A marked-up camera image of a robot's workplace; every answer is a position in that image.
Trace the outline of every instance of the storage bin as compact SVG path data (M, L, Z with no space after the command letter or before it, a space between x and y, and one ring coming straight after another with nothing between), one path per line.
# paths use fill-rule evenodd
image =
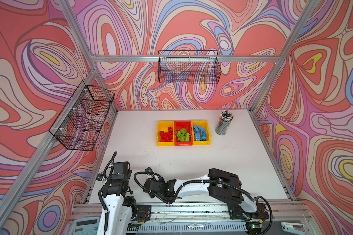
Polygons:
M192 145L210 145L210 131L208 127L208 121L191 121L191 129L193 130L193 125L201 126L205 129L207 134L207 141L195 141L195 138L192 140Z
M161 142L160 131L169 132L169 126L173 127L173 136L175 136L175 126L174 121L159 121L157 125L157 146L174 146L174 137L170 142Z
M190 141L179 141L177 138L177 131L181 129L185 129L190 134ZM175 146L182 146L182 145L192 145L193 140L193 131L191 126L191 121L174 121L174 140Z

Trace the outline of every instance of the colorful patterned wall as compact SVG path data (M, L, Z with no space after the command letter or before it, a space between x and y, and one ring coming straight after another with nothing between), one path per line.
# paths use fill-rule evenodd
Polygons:
M0 0L0 200L89 68L56 0ZM93 152L55 144L2 235L60 234L85 192Z
M99 71L116 94L118 109L249 108L272 63L221 63L218 84L160 84L157 66L157 62L102 62Z
M71 1L93 54L278 55L304 0ZM158 63L98 63L118 109L249 108L271 63L221 63L218 85L159 84Z
M323 0L257 119L322 234L353 235L353 0Z

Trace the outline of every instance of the wire mesh basket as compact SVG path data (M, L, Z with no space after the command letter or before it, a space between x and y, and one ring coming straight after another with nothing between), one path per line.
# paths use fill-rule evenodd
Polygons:
M158 82L218 84L221 66L217 50L158 51Z
M113 100L113 92L85 86L57 131L50 132L66 149L92 151Z

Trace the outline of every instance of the white tabletop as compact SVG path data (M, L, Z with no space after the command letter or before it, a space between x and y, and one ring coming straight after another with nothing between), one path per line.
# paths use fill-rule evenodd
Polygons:
M103 171L117 151L115 162L128 161L131 164L133 172L129 185L138 203L160 202L158 198L151 199L133 180L134 173L147 167L151 167L165 181L193 179L208 174L210 168L217 168L237 174L242 188L252 196L287 199L248 111L231 111L235 117L223 136L215 132L220 110L120 111L99 171ZM157 122L174 120L207 120L212 135L210 146L157 147ZM138 176L141 183L145 179L145 175ZM102 186L102 182L95 181L89 203L99 203L98 191ZM178 200L206 201L216 199L209 195L196 195Z

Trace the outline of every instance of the calculator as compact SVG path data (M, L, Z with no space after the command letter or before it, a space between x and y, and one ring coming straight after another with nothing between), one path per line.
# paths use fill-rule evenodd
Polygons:
M75 220L73 235L96 235L99 217L88 217Z

